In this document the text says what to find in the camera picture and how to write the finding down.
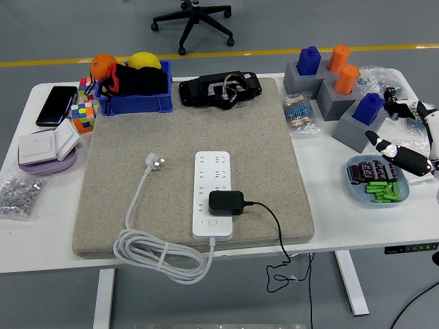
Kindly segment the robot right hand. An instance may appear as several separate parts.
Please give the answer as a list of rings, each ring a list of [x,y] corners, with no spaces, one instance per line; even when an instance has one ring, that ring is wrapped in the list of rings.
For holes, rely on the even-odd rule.
[[[420,121],[427,130],[430,152],[428,157],[406,147],[395,145],[379,137],[372,130],[365,132],[366,137],[375,149],[393,165],[409,173],[422,177],[428,173],[438,177],[438,110],[426,106],[423,102],[413,99],[398,100],[385,92],[383,107],[390,116],[411,118]]]

